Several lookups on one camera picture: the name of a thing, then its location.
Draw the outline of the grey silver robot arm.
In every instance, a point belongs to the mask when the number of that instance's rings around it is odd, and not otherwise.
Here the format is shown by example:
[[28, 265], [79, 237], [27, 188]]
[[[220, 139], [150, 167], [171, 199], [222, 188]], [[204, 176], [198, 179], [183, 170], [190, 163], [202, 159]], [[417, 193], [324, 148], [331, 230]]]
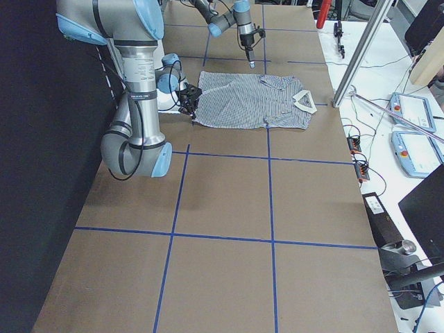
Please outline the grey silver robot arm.
[[190, 85], [174, 53], [155, 66], [155, 50], [164, 37], [157, 1], [57, 1], [61, 33], [73, 40], [117, 48], [114, 61], [125, 90], [110, 127], [101, 140], [101, 155], [116, 180], [132, 176], [163, 177], [172, 145], [160, 131], [157, 93], [171, 96], [173, 107], [195, 115], [201, 89]]
[[261, 34], [250, 13], [249, 1], [235, 1], [223, 14], [217, 14], [211, 9], [209, 1], [189, 1], [196, 8], [207, 23], [212, 37], [219, 37], [232, 26], [237, 27], [239, 47], [244, 50], [250, 68], [255, 67], [255, 35]]

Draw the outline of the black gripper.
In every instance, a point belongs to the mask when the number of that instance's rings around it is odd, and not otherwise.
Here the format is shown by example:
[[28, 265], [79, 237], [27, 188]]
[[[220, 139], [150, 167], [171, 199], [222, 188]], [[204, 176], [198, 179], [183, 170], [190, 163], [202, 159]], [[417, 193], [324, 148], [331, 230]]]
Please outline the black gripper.
[[185, 83], [185, 87], [177, 92], [179, 98], [179, 112], [190, 115], [192, 120], [196, 119], [196, 109], [198, 107], [199, 98], [202, 95], [202, 89]]
[[254, 57], [254, 43], [255, 38], [253, 33], [247, 33], [247, 34], [240, 34], [240, 42], [241, 47], [246, 53], [247, 61], [249, 62], [250, 68], [255, 68], [255, 59]]

